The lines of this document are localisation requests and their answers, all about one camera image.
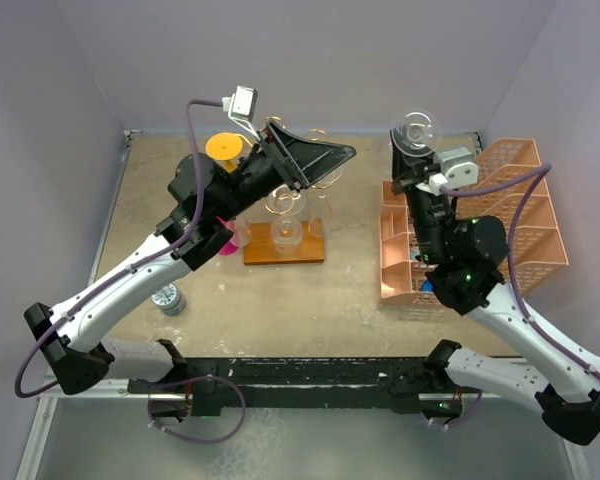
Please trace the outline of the pink plastic goblet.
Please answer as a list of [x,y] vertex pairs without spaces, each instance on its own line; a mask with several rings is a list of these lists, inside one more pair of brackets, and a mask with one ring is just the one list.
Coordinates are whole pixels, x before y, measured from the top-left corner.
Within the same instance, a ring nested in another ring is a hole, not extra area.
[[234,243],[234,237],[236,235],[235,226],[233,221],[220,220],[222,225],[231,233],[231,238],[225,243],[225,245],[218,251],[221,256],[229,256],[236,253],[239,247]]

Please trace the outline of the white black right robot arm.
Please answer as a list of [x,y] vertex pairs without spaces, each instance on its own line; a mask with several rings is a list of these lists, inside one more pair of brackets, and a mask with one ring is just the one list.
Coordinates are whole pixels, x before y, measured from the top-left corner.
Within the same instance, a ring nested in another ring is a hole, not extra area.
[[390,131],[392,191],[404,195],[426,278],[445,307],[490,329],[527,361],[519,365],[442,341],[427,357],[426,383],[496,394],[538,414],[556,434],[586,446],[600,433],[600,357],[581,347],[523,299],[514,274],[514,232],[492,215],[460,218],[461,198],[525,183],[531,196],[550,171],[540,165],[494,185],[478,184],[479,165],[464,148],[438,152],[435,135],[414,122]]

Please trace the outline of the clear wine glass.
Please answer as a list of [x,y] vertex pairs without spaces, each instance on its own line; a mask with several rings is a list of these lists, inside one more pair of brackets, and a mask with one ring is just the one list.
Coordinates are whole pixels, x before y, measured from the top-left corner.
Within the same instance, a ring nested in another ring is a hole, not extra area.
[[437,118],[424,109],[411,110],[398,116],[390,129],[393,147],[416,158],[433,153],[441,136],[442,129]]
[[323,238],[333,215],[328,190],[340,179],[342,168],[338,167],[312,186],[308,231],[313,237]]
[[271,223],[270,234],[276,251],[289,257],[294,254],[304,236],[300,214],[306,206],[306,197],[287,186],[280,186],[265,200],[266,210],[275,219]]
[[240,215],[234,220],[236,245],[243,248],[251,242],[251,223],[246,215]]

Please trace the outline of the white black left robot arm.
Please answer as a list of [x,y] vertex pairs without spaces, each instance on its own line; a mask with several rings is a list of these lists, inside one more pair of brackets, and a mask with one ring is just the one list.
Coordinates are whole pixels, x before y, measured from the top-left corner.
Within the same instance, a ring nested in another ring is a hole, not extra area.
[[280,186],[310,188],[352,159],[350,145],[310,141],[267,122],[249,154],[227,171],[207,155],[189,155],[168,186],[177,205],[124,261],[85,290],[25,313],[36,348],[67,395],[104,379],[151,382],[164,392],[182,387],[186,361],[169,340],[135,343],[111,329],[161,287],[198,270],[232,238],[228,227]]

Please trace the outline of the orange plastic goblet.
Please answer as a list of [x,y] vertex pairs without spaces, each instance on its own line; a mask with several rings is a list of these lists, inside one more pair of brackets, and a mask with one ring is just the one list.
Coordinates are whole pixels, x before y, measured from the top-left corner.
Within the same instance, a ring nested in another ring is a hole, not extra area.
[[205,153],[228,172],[237,169],[245,141],[236,133],[220,132],[205,144]]

